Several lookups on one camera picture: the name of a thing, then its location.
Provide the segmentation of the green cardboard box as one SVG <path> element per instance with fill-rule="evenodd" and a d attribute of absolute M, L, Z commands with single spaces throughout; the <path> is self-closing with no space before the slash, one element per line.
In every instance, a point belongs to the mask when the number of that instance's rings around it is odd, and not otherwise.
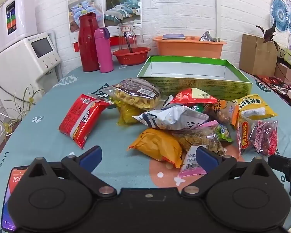
<path fill-rule="evenodd" d="M 138 78 L 167 95 L 198 88 L 217 99 L 234 100 L 251 93 L 252 82 L 224 59 L 191 56 L 150 56 Z"/>

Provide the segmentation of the lidded jar in tub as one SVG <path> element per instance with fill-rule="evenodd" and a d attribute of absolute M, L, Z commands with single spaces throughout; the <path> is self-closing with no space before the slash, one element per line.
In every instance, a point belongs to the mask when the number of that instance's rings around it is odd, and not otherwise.
<path fill-rule="evenodd" d="M 184 40 L 185 39 L 185 35 L 184 34 L 164 34 L 162 36 L 162 39 L 165 40 L 175 40 L 175 39 L 181 39 Z"/>

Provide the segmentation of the pink-edged nut bag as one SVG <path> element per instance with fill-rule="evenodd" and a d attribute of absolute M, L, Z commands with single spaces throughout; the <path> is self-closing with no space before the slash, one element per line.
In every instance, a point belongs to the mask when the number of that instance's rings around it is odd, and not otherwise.
<path fill-rule="evenodd" d="M 206 148 L 208 151 L 215 153 L 218 156 L 225 155 L 225 150 L 223 149 L 217 135 L 218 126 L 219 123 L 214 120 L 204 123 L 194 130 L 172 132 L 172 135 L 178 141 L 182 149 L 186 151 L 178 175 L 180 178 L 204 175 L 207 173 L 196 160 L 196 152 L 199 146 Z"/>

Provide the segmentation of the green plant left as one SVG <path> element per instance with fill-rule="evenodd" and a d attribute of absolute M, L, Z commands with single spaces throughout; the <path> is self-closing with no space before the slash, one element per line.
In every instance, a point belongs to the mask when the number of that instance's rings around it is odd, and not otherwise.
<path fill-rule="evenodd" d="M 3 102 L 10 105 L 7 108 L 0 107 L 1 133 L 5 138 L 14 133 L 17 126 L 36 105 L 38 97 L 44 94 L 44 88 L 35 90 L 32 85 L 25 88 L 22 97 L 17 97 L 16 92 L 13 95 L 9 93 L 10 98 Z"/>

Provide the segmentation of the steel bowl in tub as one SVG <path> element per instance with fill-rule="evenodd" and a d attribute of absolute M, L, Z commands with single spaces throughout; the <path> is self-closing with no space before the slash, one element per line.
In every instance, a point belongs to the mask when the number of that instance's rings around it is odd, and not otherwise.
<path fill-rule="evenodd" d="M 203 42 L 221 42 L 220 38 L 214 38 L 210 35 L 210 31 L 207 30 L 199 39 L 199 41 Z"/>

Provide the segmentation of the brown cardboard box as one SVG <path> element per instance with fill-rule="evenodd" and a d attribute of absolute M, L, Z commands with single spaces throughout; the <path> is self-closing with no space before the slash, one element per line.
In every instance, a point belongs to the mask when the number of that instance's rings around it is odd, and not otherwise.
<path fill-rule="evenodd" d="M 242 35 L 239 69 L 251 75 L 273 76 L 278 51 L 273 42 L 253 35 Z"/>

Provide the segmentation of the brown-label pasta snack bag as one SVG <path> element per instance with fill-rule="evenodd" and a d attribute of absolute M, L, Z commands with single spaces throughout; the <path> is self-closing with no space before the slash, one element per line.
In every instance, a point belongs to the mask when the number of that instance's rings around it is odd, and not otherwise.
<path fill-rule="evenodd" d="M 154 109 L 161 99 L 161 91 L 152 83 L 140 78 L 128 78 L 114 84 L 110 95 L 142 110 Z"/>

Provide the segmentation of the orange plastic tub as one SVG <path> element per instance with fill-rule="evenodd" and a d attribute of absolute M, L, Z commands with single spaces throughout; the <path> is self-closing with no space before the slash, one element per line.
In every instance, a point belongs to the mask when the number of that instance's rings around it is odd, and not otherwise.
<path fill-rule="evenodd" d="M 159 55 L 221 58 L 226 42 L 199 41 L 199 38 L 199 36 L 186 36 L 185 39 L 163 39 L 162 36 L 156 36 L 153 40 L 156 42 Z"/>

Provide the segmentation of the red yellow small packet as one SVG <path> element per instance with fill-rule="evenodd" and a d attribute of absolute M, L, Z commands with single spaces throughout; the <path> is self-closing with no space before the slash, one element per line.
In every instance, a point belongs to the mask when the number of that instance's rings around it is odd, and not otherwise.
<path fill-rule="evenodd" d="M 236 139 L 238 143 L 239 155 L 248 148 L 251 147 L 252 143 L 249 140 L 250 125 L 246 118 L 239 117 L 236 129 Z"/>

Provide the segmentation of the clear glass pitcher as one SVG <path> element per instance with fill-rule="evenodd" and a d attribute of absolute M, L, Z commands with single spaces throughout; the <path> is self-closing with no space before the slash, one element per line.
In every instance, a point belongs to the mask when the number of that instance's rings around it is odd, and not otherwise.
<path fill-rule="evenodd" d="M 119 27 L 119 50 L 128 50 L 133 53 L 138 48 L 138 36 L 143 43 L 143 31 L 138 25 L 132 22 L 120 23 Z"/>

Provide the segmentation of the red plastic basin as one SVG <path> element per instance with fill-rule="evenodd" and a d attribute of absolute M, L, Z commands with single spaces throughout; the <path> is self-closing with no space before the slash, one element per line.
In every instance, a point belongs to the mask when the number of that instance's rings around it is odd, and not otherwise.
<path fill-rule="evenodd" d="M 120 65 L 133 66 L 144 63 L 151 49 L 148 47 L 136 47 L 132 50 L 133 52 L 130 52 L 129 49 L 117 50 L 112 55 L 117 58 Z"/>

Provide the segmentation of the pink water bottle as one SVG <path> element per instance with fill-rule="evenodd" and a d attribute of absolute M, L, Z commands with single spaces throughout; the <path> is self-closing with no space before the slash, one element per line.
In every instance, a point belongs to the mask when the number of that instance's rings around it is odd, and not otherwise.
<path fill-rule="evenodd" d="M 97 50 L 99 70 L 101 73 L 109 73 L 114 70 L 110 45 L 110 33 L 107 28 L 98 28 L 94 32 L 95 46 Z"/>

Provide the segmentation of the white appliance with screen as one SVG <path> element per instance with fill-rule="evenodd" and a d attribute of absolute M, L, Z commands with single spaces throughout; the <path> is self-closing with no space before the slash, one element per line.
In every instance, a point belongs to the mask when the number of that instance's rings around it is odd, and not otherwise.
<path fill-rule="evenodd" d="M 30 85 L 35 90 L 44 88 L 45 94 L 62 79 L 61 58 L 54 31 L 24 38 L 0 53 L 0 100 L 4 103 L 9 93 L 22 97 Z"/>

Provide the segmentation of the yellow egg-yolk snack bag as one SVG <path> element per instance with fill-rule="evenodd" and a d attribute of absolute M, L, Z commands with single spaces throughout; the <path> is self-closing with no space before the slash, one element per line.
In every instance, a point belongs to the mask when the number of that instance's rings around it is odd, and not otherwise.
<path fill-rule="evenodd" d="M 277 113 L 258 94 L 247 95 L 232 102 L 238 105 L 241 117 L 262 120 L 277 116 Z"/>

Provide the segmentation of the brown orange snack bag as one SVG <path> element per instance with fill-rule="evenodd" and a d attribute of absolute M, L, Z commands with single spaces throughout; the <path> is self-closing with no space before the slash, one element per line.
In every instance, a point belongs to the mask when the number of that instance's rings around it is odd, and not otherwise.
<path fill-rule="evenodd" d="M 216 119 L 220 124 L 235 126 L 238 120 L 239 106 L 234 102 L 218 99 L 215 104 L 206 104 L 203 112 Z"/>

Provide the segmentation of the red dates clear bag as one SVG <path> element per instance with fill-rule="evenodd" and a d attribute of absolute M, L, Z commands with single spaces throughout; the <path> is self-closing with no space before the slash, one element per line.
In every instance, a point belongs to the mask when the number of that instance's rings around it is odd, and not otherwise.
<path fill-rule="evenodd" d="M 274 155 L 278 146 L 278 121 L 254 120 L 249 141 L 258 153 Z"/>

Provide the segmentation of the white blue snack bag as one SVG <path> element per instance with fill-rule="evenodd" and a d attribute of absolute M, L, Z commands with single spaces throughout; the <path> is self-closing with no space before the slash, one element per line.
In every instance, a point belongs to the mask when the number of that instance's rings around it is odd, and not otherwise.
<path fill-rule="evenodd" d="M 171 104 L 160 110 L 146 111 L 133 118 L 149 128 L 183 131 L 196 129 L 210 117 L 187 106 Z"/>

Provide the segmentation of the red snack packet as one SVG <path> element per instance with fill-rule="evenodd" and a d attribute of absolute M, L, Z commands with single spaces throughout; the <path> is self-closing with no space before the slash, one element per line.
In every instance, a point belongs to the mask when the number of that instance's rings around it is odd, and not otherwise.
<path fill-rule="evenodd" d="M 88 135 L 108 106 L 110 104 L 105 100 L 81 94 L 70 107 L 58 130 L 83 149 Z"/>

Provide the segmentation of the red top snack bag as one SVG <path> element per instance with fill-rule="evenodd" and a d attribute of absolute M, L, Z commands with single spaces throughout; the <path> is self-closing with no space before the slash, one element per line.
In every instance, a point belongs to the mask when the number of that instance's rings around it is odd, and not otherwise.
<path fill-rule="evenodd" d="M 188 88 L 176 94 L 174 99 L 170 102 L 171 104 L 216 104 L 218 100 L 210 94 L 198 89 Z"/>

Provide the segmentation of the bedding wall poster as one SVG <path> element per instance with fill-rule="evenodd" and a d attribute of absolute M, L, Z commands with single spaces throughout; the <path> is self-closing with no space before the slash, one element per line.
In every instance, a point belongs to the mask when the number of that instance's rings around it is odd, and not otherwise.
<path fill-rule="evenodd" d="M 94 13 L 99 27 L 106 27 L 111 36 L 119 35 L 119 25 L 142 24 L 142 0 L 68 0 L 70 36 L 77 40 L 80 17 Z"/>

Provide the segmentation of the white wall water purifier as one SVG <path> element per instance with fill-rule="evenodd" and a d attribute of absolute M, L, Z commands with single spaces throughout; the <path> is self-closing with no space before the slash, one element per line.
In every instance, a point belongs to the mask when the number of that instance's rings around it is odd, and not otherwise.
<path fill-rule="evenodd" d="M 0 7 L 0 53 L 37 33 L 35 0 L 8 0 Z"/>

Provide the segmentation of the blue paper fan decorations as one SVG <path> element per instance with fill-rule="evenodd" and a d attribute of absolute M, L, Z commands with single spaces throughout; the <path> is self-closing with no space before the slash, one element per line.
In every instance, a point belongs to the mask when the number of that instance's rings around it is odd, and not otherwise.
<path fill-rule="evenodd" d="M 270 4 L 270 25 L 276 22 L 276 30 L 291 34 L 291 1 L 272 0 Z"/>

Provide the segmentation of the dark purple plant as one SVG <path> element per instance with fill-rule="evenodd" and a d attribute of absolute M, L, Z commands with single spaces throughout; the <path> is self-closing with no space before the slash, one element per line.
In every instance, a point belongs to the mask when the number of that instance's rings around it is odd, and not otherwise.
<path fill-rule="evenodd" d="M 272 27 L 267 30 L 264 30 L 259 25 L 256 25 L 256 27 L 259 28 L 263 33 L 263 43 L 272 42 L 275 45 L 276 50 L 278 51 L 278 43 L 273 39 L 276 28 L 276 21 L 274 21 Z"/>

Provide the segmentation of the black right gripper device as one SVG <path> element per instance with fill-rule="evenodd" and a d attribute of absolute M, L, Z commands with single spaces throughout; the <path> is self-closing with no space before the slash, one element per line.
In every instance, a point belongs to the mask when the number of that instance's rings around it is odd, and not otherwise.
<path fill-rule="evenodd" d="M 271 145 L 267 163 L 276 172 L 281 184 L 291 196 L 291 134 L 279 130 L 276 143 Z"/>

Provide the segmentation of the red thermos jug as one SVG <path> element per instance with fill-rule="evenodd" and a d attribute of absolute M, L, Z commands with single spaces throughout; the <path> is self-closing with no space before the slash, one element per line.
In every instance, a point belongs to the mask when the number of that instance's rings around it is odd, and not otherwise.
<path fill-rule="evenodd" d="M 78 45 L 84 72 L 94 72 L 99 70 L 94 39 L 94 33 L 98 28 L 98 23 L 94 13 L 90 12 L 80 16 Z"/>

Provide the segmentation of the green small snack packet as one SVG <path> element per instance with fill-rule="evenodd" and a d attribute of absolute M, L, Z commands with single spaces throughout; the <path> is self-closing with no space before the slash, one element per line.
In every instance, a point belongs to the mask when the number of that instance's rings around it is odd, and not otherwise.
<path fill-rule="evenodd" d="M 218 124 L 218 126 L 216 127 L 216 134 L 218 136 L 219 141 L 226 141 L 229 143 L 233 142 L 233 139 L 228 129 L 222 124 Z"/>

